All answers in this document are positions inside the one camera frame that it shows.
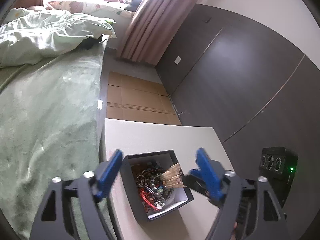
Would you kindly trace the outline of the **person's right hand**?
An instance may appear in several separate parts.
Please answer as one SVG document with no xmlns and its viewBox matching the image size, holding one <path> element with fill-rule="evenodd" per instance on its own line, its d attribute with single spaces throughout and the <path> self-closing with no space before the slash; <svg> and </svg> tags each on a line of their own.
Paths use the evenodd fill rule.
<svg viewBox="0 0 320 240">
<path fill-rule="evenodd" d="M 231 235 L 231 238 L 230 240 L 236 240 L 236 228 L 237 228 L 238 224 L 237 222 L 234 223 L 234 226 L 233 226 L 233 231 L 232 231 L 232 235 Z"/>
</svg>

